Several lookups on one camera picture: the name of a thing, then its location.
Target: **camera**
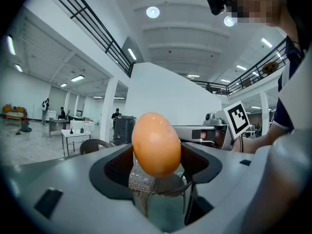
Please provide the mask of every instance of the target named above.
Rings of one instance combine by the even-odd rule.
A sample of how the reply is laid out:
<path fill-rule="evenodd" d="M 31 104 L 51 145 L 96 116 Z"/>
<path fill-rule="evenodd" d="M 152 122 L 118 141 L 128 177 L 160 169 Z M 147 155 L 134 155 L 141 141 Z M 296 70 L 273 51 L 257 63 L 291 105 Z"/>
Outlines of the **camera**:
<path fill-rule="evenodd" d="M 211 9 L 211 12 L 217 16 L 221 13 L 223 13 L 225 11 L 225 8 L 224 8 L 224 0 L 207 0 L 209 6 L 210 6 L 210 9 Z"/>

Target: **white ceiling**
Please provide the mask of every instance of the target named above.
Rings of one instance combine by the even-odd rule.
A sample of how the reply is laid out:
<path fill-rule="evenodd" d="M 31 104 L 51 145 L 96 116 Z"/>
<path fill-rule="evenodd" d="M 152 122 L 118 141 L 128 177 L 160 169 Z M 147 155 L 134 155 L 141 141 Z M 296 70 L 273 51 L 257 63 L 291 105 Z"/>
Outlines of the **white ceiling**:
<path fill-rule="evenodd" d="M 85 96 L 105 96 L 109 77 L 86 60 L 61 36 L 55 39 L 52 29 L 38 25 L 24 10 L 12 23 L 9 34 L 13 36 L 16 56 L 8 55 L 10 66 L 19 63 L 31 76 Z M 84 79 L 71 79 L 83 75 Z M 117 97 L 127 97 L 127 88 L 118 84 Z"/>
<path fill-rule="evenodd" d="M 232 29 L 223 22 L 225 13 L 214 16 L 206 0 L 129 0 L 129 3 L 143 30 L 153 63 L 179 74 L 200 75 L 197 80 L 204 81 L 218 71 L 220 60 L 218 67 L 216 62 L 226 58 L 224 49 L 232 36 Z M 150 6 L 160 10 L 158 18 L 146 15 Z M 243 27 L 239 34 L 244 34 Z M 276 28 L 261 26 L 251 44 L 243 46 L 243 54 L 216 82 L 233 80 L 243 73 L 236 65 L 250 68 L 268 54 L 270 48 L 262 47 L 263 37 L 273 46 L 284 38 Z"/>

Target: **egg holder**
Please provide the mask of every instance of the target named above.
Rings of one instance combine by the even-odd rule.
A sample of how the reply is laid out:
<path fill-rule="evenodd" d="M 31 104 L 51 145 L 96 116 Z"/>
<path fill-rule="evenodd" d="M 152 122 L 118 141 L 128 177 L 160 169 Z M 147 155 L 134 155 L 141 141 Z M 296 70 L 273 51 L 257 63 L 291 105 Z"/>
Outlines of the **egg holder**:
<path fill-rule="evenodd" d="M 212 181 L 222 170 L 221 161 L 185 142 L 181 143 L 181 165 L 187 182 L 192 182 L 189 205 L 185 216 L 188 225 L 213 209 L 204 198 L 197 195 L 196 184 Z M 133 167 L 133 146 L 128 144 L 118 151 L 95 162 L 89 171 L 91 184 L 104 196 L 116 200 L 131 200 L 133 192 L 128 188 Z"/>

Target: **brown egg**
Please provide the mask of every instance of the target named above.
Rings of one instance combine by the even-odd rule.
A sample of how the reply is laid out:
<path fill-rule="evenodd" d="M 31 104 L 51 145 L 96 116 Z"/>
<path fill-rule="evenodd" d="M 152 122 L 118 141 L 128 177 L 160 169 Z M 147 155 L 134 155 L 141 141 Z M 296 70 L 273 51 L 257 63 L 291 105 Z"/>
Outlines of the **brown egg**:
<path fill-rule="evenodd" d="M 179 137 L 169 121 L 158 113 L 146 113 L 137 120 L 132 145 L 142 169 L 151 176 L 169 176 L 180 165 Z"/>

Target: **black metal railing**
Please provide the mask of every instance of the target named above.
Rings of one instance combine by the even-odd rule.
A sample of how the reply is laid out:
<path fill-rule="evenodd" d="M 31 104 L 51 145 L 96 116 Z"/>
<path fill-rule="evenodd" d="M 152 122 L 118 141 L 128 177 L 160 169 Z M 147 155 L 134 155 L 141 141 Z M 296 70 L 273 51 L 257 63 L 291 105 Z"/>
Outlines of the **black metal railing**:
<path fill-rule="evenodd" d="M 70 18 L 107 54 L 129 77 L 135 62 L 131 62 L 85 0 L 58 0 Z"/>
<path fill-rule="evenodd" d="M 263 59 L 248 69 L 240 77 L 233 80 L 228 85 L 214 82 L 193 80 L 196 84 L 205 88 L 209 92 L 217 95 L 230 96 L 249 87 L 252 84 L 264 79 L 270 74 L 286 65 L 287 56 L 285 54 L 286 38 L 282 40 Z"/>
<path fill-rule="evenodd" d="M 206 89 L 212 94 L 221 95 L 221 96 L 227 96 L 228 90 L 227 85 L 215 83 L 215 82 L 207 82 L 207 81 L 201 81 L 201 80 L 192 80 L 202 88 Z"/>

